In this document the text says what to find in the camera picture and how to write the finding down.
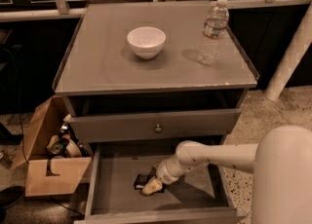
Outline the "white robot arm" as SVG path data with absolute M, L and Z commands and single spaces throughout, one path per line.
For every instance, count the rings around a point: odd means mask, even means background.
M 205 145 L 185 140 L 156 166 L 142 193 L 151 195 L 201 164 L 253 175 L 253 224 L 312 224 L 312 131 L 271 130 L 257 144 Z

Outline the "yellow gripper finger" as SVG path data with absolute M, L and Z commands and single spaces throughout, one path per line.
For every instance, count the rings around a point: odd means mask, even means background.
M 149 179 L 149 181 L 143 186 L 141 193 L 144 196 L 149 196 L 154 194 L 155 192 L 160 191 L 163 188 L 163 182 L 161 179 L 153 176 Z

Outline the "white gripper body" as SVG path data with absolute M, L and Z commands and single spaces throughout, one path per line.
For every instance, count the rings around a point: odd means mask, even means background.
M 156 178 L 163 184 L 170 185 L 179 179 L 175 162 L 167 158 L 158 164 L 156 168 Z

